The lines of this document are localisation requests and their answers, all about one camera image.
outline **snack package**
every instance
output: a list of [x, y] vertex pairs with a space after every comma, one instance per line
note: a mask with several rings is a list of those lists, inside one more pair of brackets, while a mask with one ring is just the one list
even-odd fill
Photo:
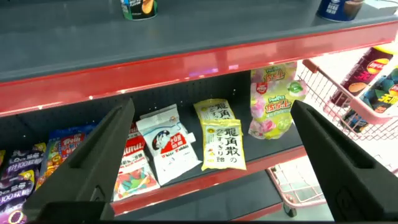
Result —
[[37, 180], [44, 153], [45, 143], [35, 144], [31, 150], [15, 150], [7, 162], [1, 180], [16, 177], [27, 170], [33, 170]]
[[25, 223], [22, 206], [34, 188], [34, 171], [0, 181], [0, 223]]
[[48, 178], [77, 146], [83, 142], [94, 128], [95, 124], [87, 124], [79, 127], [55, 130], [50, 133], [36, 189], [38, 189], [46, 178]]
[[118, 201], [136, 194], [142, 194], [160, 186], [149, 167], [144, 153], [145, 140], [139, 134], [135, 123], [129, 138], [114, 186], [113, 200]]
[[238, 119], [203, 121], [202, 170], [246, 170], [243, 153], [242, 127]]
[[235, 119], [227, 100], [209, 99], [193, 104], [200, 122], [204, 120]]
[[278, 139], [292, 125], [291, 107], [308, 93], [304, 81], [281, 80], [251, 84], [249, 134], [258, 139]]
[[[150, 112], [150, 113], [141, 115], [141, 116], [139, 117], [139, 119], [148, 118], [148, 117], [151, 117], [151, 116], [154, 116], [154, 115], [163, 113], [163, 112], [165, 112], [165, 111], [168, 111], [168, 110], [171, 110], [171, 109], [174, 109], [174, 108], [177, 109], [177, 104], [173, 104], [173, 105], [170, 105], [170, 106], [166, 106], [165, 108], [162, 108], [162, 109], [160, 109], [160, 110], [152, 111], [152, 112]], [[181, 127], [182, 127], [182, 129], [184, 129], [185, 133], [188, 135], [188, 136], [187, 136], [187, 137], [188, 137], [188, 141], [189, 141], [190, 143], [195, 142], [196, 139], [195, 139], [195, 136], [193, 135], [193, 133], [188, 133], [188, 130], [185, 128], [185, 126], [184, 126], [183, 124], [181, 124]]]
[[0, 150], [0, 166], [2, 164], [2, 161], [4, 160], [4, 156], [6, 155], [5, 150]]
[[160, 185], [201, 162], [187, 139], [176, 108], [142, 119], [137, 127], [154, 157]]
[[251, 82], [276, 82], [279, 80], [293, 80], [297, 69], [297, 62], [271, 65], [251, 70]]

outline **store shelf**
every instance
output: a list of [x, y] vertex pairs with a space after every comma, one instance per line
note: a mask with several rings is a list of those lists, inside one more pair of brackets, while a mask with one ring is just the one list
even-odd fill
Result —
[[206, 190], [120, 215], [115, 219], [129, 221], [252, 220], [282, 209], [281, 202], [267, 173], [260, 171]]
[[[248, 134], [251, 122], [251, 114], [248, 108], [249, 98], [230, 101], [230, 105], [237, 119], [241, 120], [243, 136], [244, 156], [247, 170], [214, 170], [201, 171], [201, 164], [180, 177], [171, 180], [160, 189], [146, 194], [136, 195], [122, 201], [114, 202], [113, 208], [117, 215], [130, 212], [146, 206], [164, 202], [193, 192], [201, 191], [208, 187], [218, 185], [245, 175], [259, 172], [272, 167], [280, 162], [286, 162], [296, 157], [305, 155], [300, 136], [293, 125], [280, 139], [259, 140]], [[193, 107], [178, 108], [180, 120], [188, 129], [195, 134], [197, 141], [192, 144], [198, 159], [203, 161], [203, 136], [197, 114]]]
[[111, 108], [132, 98], [136, 109], [135, 120], [142, 114], [176, 103], [182, 124], [197, 139], [192, 146], [199, 160], [203, 160], [202, 131], [193, 103], [209, 98], [227, 99], [235, 116], [241, 120], [247, 170], [208, 169], [202, 172], [201, 165], [196, 166], [160, 189], [113, 203], [115, 213], [121, 215], [304, 156], [305, 149], [294, 125], [280, 139], [275, 140], [258, 140], [248, 134], [251, 122], [249, 93], [250, 73], [246, 71], [7, 116], [0, 119], [0, 129], [7, 130], [7, 134], [0, 134], [0, 148], [23, 149], [38, 142], [47, 142], [49, 132], [98, 122]]
[[319, 0], [158, 2], [132, 22], [118, 0], [2, 1], [0, 116], [383, 44], [398, 29], [367, 5], [338, 23], [315, 15]]

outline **white packet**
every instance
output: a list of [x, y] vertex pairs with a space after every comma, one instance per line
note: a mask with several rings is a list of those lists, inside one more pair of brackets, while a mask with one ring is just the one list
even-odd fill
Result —
[[177, 108], [144, 118], [137, 127], [154, 157], [160, 185], [201, 163], [187, 139]]
[[[159, 110], [157, 110], [157, 111], [152, 111], [152, 112], [150, 112], [150, 113], [143, 114], [143, 115], [141, 115], [141, 116], [139, 117], [139, 119], [149, 118], [149, 117], [151, 117], [151, 116], [155, 116], [155, 115], [157, 115], [157, 114], [166, 112], [166, 111], [171, 110], [171, 109], [174, 109], [174, 108], [177, 109], [177, 104], [175, 104], [175, 103], [174, 103], [173, 105], [166, 106], [165, 108], [159, 109]], [[189, 141], [190, 143], [195, 142], [196, 139], [195, 139], [195, 136], [193, 135], [193, 133], [188, 133], [188, 130], [185, 128], [185, 126], [184, 126], [183, 124], [181, 124], [181, 127], [182, 127], [182, 129], [184, 129], [185, 133], [187, 134], [188, 141]]]

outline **yellow candy bag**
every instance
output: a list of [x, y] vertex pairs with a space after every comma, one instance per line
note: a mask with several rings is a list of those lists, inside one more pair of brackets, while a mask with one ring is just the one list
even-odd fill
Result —
[[6, 155], [6, 151], [5, 150], [0, 150], [0, 166], [4, 160], [4, 156]]
[[203, 166], [210, 169], [246, 170], [243, 153], [242, 127], [238, 119], [204, 120]]
[[205, 120], [235, 119], [227, 100], [209, 99], [193, 104], [200, 122]]

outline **purple candy bag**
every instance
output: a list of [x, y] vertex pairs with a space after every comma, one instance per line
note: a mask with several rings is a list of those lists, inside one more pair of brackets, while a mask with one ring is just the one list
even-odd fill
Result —
[[2, 173], [1, 180], [16, 177], [19, 173], [31, 169], [35, 171], [35, 179], [37, 179], [44, 151], [44, 143], [34, 145], [32, 150], [15, 150], [8, 160], [7, 166]]
[[0, 181], [0, 224], [26, 222], [22, 205], [32, 193], [34, 171], [22, 172], [17, 177]]

